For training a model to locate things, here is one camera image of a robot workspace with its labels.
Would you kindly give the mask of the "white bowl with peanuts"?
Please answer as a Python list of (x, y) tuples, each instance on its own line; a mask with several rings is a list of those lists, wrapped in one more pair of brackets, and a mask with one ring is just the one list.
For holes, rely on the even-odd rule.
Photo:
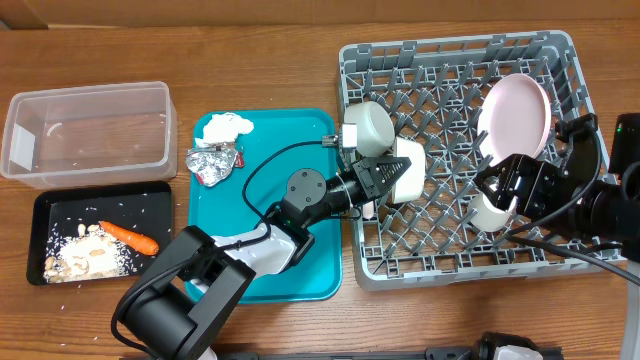
[(417, 200), (424, 189), (426, 154), (423, 146), (401, 137), (395, 139), (394, 157), (408, 157), (411, 164), (395, 183), (391, 191), (394, 204)]

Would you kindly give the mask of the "white plastic cup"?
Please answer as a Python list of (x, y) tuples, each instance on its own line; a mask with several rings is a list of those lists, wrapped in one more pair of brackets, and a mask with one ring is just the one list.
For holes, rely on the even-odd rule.
[(467, 206), (467, 211), (472, 214), (470, 223), (484, 232), (495, 232), (502, 229), (510, 219), (517, 204), (517, 199), (511, 200), (507, 210), (501, 210), (492, 205), (488, 197), (483, 193), (476, 195)]

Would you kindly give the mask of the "grey bowl with rice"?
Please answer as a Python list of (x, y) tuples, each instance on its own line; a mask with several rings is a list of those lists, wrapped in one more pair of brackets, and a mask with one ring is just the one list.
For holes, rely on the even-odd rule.
[(390, 115), (375, 101), (347, 107), (344, 122), (356, 125), (356, 150), (364, 157), (380, 156), (394, 143), (395, 130)]

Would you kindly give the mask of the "white napkin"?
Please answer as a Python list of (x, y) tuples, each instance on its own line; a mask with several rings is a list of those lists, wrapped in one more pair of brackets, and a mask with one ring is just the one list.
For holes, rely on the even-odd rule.
[(195, 138), (197, 148), (206, 148), (221, 143), (234, 143), (239, 135), (247, 135), (254, 123), (236, 113), (214, 114), (203, 127), (202, 136)]

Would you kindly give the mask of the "foil wrapper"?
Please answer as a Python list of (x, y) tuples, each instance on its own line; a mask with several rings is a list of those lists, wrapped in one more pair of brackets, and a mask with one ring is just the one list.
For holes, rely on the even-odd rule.
[(234, 143), (217, 143), (188, 151), (186, 166), (197, 182), (213, 187), (230, 176), (235, 168), (245, 166), (243, 152)]

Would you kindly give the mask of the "orange carrot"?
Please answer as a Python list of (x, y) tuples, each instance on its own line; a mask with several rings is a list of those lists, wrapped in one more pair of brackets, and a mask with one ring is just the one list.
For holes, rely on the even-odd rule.
[(159, 244), (150, 237), (135, 233), (107, 221), (100, 221), (99, 225), (105, 232), (111, 234), (117, 240), (125, 243), (139, 253), (154, 256), (160, 250)]

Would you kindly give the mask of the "white plastic fork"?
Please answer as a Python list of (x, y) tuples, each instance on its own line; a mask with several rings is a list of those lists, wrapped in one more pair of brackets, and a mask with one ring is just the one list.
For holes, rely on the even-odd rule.
[(364, 219), (371, 219), (375, 215), (375, 202), (370, 201), (362, 206), (362, 217)]

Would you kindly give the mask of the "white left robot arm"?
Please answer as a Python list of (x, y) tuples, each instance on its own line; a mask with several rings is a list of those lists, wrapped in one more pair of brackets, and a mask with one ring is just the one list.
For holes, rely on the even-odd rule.
[(200, 358), (253, 280), (303, 259), (315, 242), (310, 226), (381, 198), (410, 166), (407, 157), (364, 158), (330, 179), (303, 168), (253, 230), (184, 228), (119, 301), (113, 336), (152, 359)]

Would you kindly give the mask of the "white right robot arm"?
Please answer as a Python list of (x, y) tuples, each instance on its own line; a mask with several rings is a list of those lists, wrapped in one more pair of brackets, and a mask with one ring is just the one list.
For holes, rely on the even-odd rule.
[(617, 118), (609, 172), (600, 179), (603, 150), (593, 113), (555, 126), (569, 149), (562, 165), (513, 154), (474, 178), (478, 190), (500, 210), (528, 218), (505, 238), (556, 256), (575, 258), (629, 283), (621, 358), (639, 356), (639, 116)]

